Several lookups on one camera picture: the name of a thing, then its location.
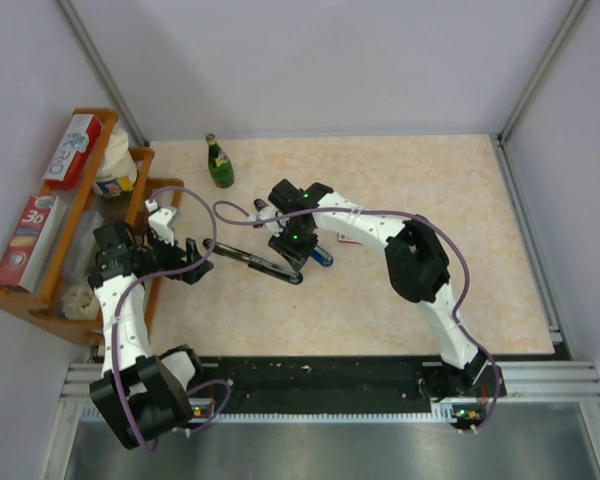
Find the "blue stapler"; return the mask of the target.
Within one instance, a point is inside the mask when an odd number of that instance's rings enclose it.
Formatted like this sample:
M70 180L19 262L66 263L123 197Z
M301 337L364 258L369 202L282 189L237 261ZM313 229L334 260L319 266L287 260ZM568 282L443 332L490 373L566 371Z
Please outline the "blue stapler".
M272 213L273 207L261 198L256 198L253 204L258 213L261 213L263 210ZM311 258L323 267L330 267L334 262L333 256L319 245L311 252Z

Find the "black stapler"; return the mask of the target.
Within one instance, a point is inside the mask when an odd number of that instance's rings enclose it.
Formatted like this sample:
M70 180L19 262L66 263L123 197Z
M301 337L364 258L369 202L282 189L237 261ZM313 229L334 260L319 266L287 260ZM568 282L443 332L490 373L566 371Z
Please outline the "black stapler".
M217 255L244 263L252 270L258 271L291 285L299 285L303 282L303 275L290 267L284 267L282 265L275 264L264 259L263 257L222 244L220 242L216 242L214 247L211 246L211 243L211 238L206 238L203 240L203 246L207 250L212 251Z

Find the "red staple box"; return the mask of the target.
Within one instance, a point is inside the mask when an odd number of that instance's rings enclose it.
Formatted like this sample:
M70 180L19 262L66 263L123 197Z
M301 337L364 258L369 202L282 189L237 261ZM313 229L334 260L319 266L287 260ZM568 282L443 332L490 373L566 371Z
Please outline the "red staple box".
M342 234L342 233L337 233L336 239L339 243L343 243L343 244L362 245L362 242L360 242L356 239L350 238L347 235Z

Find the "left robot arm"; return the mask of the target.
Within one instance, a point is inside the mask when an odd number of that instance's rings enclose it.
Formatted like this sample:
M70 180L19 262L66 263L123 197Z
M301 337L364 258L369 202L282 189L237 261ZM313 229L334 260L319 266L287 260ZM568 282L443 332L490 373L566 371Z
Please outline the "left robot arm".
M130 224L115 222L93 232L98 250L88 276L102 312L105 345L100 379L90 397L123 447L154 440L192 419L189 397L206 387L207 374L186 344L161 355L151 351L145 322L144 282L165 272L192 285L210 272L196 242L166 243L148 230L145 243Z

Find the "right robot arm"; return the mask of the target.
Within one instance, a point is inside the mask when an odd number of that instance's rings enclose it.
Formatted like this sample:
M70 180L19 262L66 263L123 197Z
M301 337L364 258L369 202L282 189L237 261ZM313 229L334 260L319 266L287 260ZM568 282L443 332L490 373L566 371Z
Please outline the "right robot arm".
M257 218L272 232L269 246L294 270L302 269L317 246L317 229L343 234L382 253L391 287L421 308L438 341L449 388L467 396L482 385L488 357L462 325L449 257L425 218L373 213L324 184L302 190L286 179L273 188L268 201Z

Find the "green glass bottle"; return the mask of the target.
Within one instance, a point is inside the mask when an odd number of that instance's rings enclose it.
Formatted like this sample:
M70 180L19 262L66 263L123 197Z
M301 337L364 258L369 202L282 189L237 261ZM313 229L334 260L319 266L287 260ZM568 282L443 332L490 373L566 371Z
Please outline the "green glass bottle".
M229 188L234 184L234 171L229 156L219 145L214 134L205 137L208 145L208 169L218 188Z

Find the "white paper bag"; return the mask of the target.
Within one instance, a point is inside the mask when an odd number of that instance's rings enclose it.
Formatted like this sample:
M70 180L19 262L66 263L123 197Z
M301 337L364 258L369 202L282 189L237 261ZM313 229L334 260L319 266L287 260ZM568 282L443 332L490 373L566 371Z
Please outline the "white paper bag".
M127 131L115 125L92 184L93 191L103 197L116 197L134 189L137 167L129 151Z

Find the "white cloth roll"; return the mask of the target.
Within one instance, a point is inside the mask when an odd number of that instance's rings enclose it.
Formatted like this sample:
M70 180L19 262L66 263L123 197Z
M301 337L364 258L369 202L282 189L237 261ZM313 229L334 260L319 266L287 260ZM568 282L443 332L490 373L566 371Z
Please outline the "white cloth roll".
M95 320L99 301L86 281L73 282L61 297L62 313L70 320Z

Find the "red white box upper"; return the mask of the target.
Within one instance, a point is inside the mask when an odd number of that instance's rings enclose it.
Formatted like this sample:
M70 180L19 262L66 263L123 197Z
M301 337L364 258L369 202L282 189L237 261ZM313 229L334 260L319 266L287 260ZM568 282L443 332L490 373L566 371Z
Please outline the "red white box upper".
M74 114L45 170L44 184L52 190L74 189L101 130L94 114Z

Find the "red white box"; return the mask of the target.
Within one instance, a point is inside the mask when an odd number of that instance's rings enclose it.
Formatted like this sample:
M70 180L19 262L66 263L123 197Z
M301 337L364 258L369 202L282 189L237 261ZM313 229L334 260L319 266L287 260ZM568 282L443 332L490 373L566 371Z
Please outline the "red white box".
M45 170L44 184L52 190L74 189L101 130L94 114L74 114Z
M31 195L0 258L0 286L32 293L66 212L54 196Z

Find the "red white box lower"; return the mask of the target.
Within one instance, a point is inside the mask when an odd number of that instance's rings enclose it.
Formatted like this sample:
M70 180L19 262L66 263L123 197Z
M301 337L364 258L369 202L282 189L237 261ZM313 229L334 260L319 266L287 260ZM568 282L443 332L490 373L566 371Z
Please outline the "red white box lower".
M0 258L0 286L32 293L66 212L54 196L31 195Z

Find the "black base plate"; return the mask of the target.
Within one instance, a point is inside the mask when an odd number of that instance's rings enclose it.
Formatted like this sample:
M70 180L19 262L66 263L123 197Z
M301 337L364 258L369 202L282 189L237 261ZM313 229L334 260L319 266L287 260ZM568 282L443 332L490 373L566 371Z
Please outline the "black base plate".
M203 356L187 388L212 379L230 384L225 414L424 413L506 394L491 365L465 372L434 356Z

